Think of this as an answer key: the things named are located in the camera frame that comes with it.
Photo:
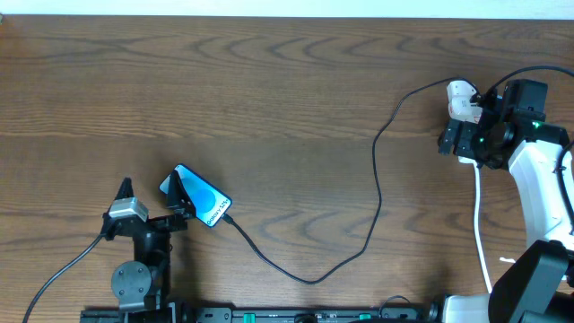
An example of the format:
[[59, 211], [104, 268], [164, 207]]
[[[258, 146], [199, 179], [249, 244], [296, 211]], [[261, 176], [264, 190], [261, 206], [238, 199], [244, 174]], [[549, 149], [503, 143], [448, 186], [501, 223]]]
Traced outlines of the blue Galaxy smartphone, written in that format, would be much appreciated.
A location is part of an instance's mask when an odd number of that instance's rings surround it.
[[[196, 219], [213, 228], [230, 209], [232, 199], [187, 165], [180, 163], [174, 170], [179, 173], [196, 208]], [[165, 195], [168, 193], [169, 176], [159, 185], [159, 190]]]

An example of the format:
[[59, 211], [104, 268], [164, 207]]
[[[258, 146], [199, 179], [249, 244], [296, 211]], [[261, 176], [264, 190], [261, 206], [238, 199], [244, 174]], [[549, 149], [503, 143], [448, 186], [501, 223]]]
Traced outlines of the white power strip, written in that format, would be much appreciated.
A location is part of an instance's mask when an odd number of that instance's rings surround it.
[[462, 122], [454, 155], [460, 162], [477, 164], [473, 139], [478, 133], [483, 113], [483, 109], [474, 102], [478, 91], [468, 81], [456, 80], [448, 84], [447, 94], [449, 120], [453, 118]]

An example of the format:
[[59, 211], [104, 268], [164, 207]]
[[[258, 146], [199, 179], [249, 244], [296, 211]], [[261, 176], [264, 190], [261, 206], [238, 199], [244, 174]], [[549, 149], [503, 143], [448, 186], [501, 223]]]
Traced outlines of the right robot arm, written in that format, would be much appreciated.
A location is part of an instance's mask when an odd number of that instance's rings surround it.
[[484, 95], [466, 80], [448, 84], [449, 122], [439, 152], [477, 168], [506, 170], [517, 185], [526, 251], [486, 294], [451, 295], [432, 313], [438, 322], [571, 322], [573, 176], [564, 128], [546, 122], [548, 87], [527, 79]]

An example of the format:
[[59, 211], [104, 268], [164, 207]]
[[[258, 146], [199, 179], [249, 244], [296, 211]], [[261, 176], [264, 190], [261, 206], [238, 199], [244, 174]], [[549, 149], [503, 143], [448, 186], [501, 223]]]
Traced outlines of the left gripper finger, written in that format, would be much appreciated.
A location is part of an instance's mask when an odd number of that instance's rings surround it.
[[181, 214], [184, 218], [196, 217], [196, 208], [176, 170], [172, 171], [169, 176], [166, 206], [175, 214]]
[[129, 177], [126, 177], [123, 179], [115, 199], [120, 200], [125, 198], [132, 198], [134, 196], [135, 194], [132, 186], [132, 180]]

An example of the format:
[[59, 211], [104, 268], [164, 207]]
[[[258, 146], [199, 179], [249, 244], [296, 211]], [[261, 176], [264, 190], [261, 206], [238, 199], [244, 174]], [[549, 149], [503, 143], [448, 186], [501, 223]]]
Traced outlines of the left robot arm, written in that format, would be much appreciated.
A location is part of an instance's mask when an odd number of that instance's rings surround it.
[[125, 178], [116, 199], [103, 214], [100, 234], [107, 241], [117, 236], [134, 243], [134, 259], [117, 267], [111, 288], [118, 299], [118, 320], [130, 322], [191, 322], [193, 311], [183, 301], [169, 299], [171, 283], [171, 234], [187, 229], [196, 209], [185, 192], [181, 177], [168, 176], [166, 205], [171, 214], [150, 218], [130, 178]]

